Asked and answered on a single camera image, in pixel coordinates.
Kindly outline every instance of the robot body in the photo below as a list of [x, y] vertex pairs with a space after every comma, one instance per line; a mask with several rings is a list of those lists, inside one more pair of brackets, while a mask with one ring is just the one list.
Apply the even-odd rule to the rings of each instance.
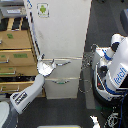
[[128, 37], [115, 34], [111, 47], [96, 48], [92, 69], [94, 93], [103, 102], [118, 103], [128, 89]]

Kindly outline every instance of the sticker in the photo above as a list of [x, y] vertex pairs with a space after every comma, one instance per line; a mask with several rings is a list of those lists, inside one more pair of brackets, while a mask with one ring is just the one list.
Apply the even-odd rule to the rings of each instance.
[[7, 34], [9, 39], [13, 39], [13, 35], [12, 34]]
[[5, 56], [5, 55], [1, 55], [0, 57], [1, 57], [1, 58], [6, 58], [6, 56]]
[[37, 10], [39, 17], [49, 17], [49, 6], [48, 4], [37, 4]]
[[13, 54], [14, 58], [28, 58], [27, 54]]
[[13, 68], [8, 68], [9, 70], [12, 70]]

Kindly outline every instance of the label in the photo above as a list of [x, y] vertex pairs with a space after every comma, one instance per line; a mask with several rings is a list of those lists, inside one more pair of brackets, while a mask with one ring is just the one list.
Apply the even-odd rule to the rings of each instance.
[[37, 11], [38, 11], [38, 15], [39, 17], [49, 17], [49, 6], [48, 4], [37, 4]]
[[20, 9], [7, 10], [9, 14], [20, 14]]
[[13, 39], [13, 35], [12, 34], [7, 34], [9, 39]]
[[117, 87], [120, 87], [127, 73], [128, 71], [120, 64], [113, 76], [113, 81]]
[[1, 57], [1, 58], [6, 58], [6, 56], [5, 56], [5, 55], [0, 55], [0, 57]]
[[27, 54], [13, 54], [14, 58], [28, 58]]

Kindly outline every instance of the white refrigerator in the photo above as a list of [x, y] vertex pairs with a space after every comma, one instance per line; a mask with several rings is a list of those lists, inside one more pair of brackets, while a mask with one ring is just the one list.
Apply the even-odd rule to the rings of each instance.
[[91, 0], [24, 0], [37, 57], [57, 64], [47, 99], [77, 98]]

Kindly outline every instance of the cabinet drawer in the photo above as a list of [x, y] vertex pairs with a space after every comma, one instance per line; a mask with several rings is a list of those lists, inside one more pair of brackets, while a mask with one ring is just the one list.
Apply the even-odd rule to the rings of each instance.
[[79, 78], [45, 79], [47, 99], [77, 98]]
[[34, 65], [31, 49], [27, 50], [0, 50], [0, 66], [27, 66]]
[[[49, 64], [52, 60], [43, 60], [44, 63]], [[82, 58], [74, 59], [55, 59], [57, 64], [56, 69], [53, 70], [49, 78], [68, 78], [79, 77], [82, 66]]]
[[[31, 86], [34, 83], [34, 81], [26, 81], [26, 82], [1, 82], [0, 83], [0, 94], [2, 93], [14, 93], [14, 92], [20, 92], [27, 88], [28, 86]], [[42, 94], [38, 96], [45, 97], [45, 91], [42, 90]]]
[[0, 67], [0, 77], [35, 76], [38, 74], [36, 65], [25, 67]]
[[3, 31], [0, 32], [0, 49], [31, 48], [28, 31]]

